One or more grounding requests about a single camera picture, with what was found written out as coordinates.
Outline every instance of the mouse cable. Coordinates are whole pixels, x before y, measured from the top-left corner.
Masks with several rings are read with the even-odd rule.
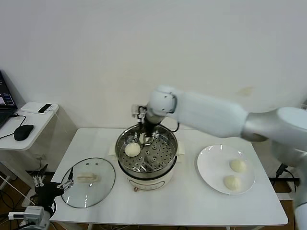
[[[19,115],[19,114],[12,114],[12,115],[10,115],[10,117],[18,117],[18,116],[22,116],[23,117],[23,121],[20,123],[20,125],[19,125],[19,127],[24,123],[24,121],[25,121],[25,119],[26,119],[26,116],[24,116],[24,115]],[[6,137],[8,137],[8,136],[11,136],[11,135],[13,135],[14,133],[11,133],[11,134],[8,134],[8,135],[5,135],[5,136],[2,136],[2,137],[0,137],[0,139],[2,139],[2,138],[6,138]]]

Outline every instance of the floor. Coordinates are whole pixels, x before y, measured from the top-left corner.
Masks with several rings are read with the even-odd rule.
[[[29,187],[20,179],[16,179],[15,181],[11,181],[11,183],[19,189],[23,194],[26,194],[29,190]],[[289,192],[289,187],[286,183],[283,182],[276,182],[275,186],[276,192]],[[9,196],[12,197],[15,209],[23,209],[21,207],[21,203],[23,201],[22,196],[13,188],[11,188],[9,185],[6,185],[4,192],[8,193]],[[12,201],[6,196],[4,193],[2,193],[3,199],[6,202],[6,204],[10,207],[13,206]],[[262,230],[293,230],[294,229],[294,216],[293,216],[293,209],[292,209],[292,201],[281,201],[281,204],[288,216],[289,222],[285,226],[276,226],[276,227],[264,227]],[[0,214],[2,213],[8,213],[12,209],[7,207],[4,202],[0,199]],[[57,230],[65,230],[63,227],[61,227],[59,224],[54,223]],[[83,229],[87,229],[87,224],[80,224],[80,226]],[[119,230],[120,228],[123,228],[124,226],[117,226],[113,225],[112,227],[110,225],[94,225],[93,230]],[[17,228],[17,221],[7,221],[7,218],[0,221],[0,230],[14,230]],[[124,228],[125,230],[177,230],[178,227],[167,227],[167,226],[127,226]],[[179,230],[225,230],[225,227],[180,227]],[[50,225],[49,230],[54,230],[52,225]]]

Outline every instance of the white wall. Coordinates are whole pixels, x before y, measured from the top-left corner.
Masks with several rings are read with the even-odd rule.
[[[307,97],[306,21],[303,0],[0,0],[0,69],[77,127],[128,127],[162,83],[266,111]]]

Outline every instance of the steamed bun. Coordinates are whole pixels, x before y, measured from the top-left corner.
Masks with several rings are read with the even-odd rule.
[[[243,160],[235,159],[230,162],[230,168],[237,173],[242,173],[245,172],[248,167]]]
[[[126,145],[125,153],[128,157],[135,157],[139,155],[141,148],[138,143],[129,143]]]
[[[224,184],[230,190],[239,190],[242,186],[241,179],[236,176],[226,176],[224,178]]]

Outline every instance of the computer mouse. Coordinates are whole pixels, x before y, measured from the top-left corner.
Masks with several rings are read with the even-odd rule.
[[[14,139],[15,140],[24,140],[31,133],[34,125],[23,125],[15,129],[14,131]]]

